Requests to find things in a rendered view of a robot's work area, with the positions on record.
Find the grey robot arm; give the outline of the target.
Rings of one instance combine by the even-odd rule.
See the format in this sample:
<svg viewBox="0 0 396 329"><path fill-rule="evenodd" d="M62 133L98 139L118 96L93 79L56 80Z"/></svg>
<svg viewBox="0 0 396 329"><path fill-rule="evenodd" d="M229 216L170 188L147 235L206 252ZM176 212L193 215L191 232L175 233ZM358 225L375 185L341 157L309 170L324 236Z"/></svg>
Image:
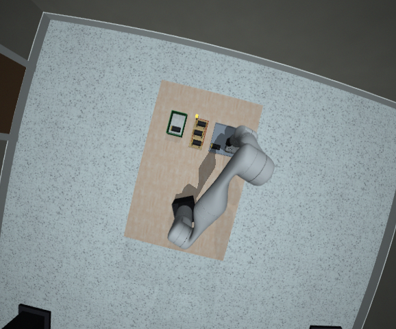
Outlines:
<svg viewBox="0 0 396 329"><path fill-rule="evenodd" d="M248 127L240 125L236 128L232 141L239 146L239 149L218 178L196 202L193 213L189 206L178 208L175 223L172 224L167 236L170 242L182 249L188 249L202 232L225 212L229 183L235 175L254 186L261 186L271 178L275 168L274 163L264 154L257 139L258 134Z"/></svg>

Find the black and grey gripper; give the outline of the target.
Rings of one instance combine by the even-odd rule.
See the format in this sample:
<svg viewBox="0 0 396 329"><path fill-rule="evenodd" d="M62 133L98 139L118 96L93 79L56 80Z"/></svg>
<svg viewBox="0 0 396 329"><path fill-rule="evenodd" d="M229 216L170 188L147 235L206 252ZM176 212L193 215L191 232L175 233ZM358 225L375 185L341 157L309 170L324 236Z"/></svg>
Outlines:
<svg viewBox="0 0 396 329"><path fill-rule="evenodd" d="M234 134L233 134L234 135ZM239 146L235 145L232 141L233 135L231 135L227 140L226 140L226 146L225 146L225 151L231 154L235 154L235 152L238 150ZM229 146L229 147L228 147Z"/></svg>

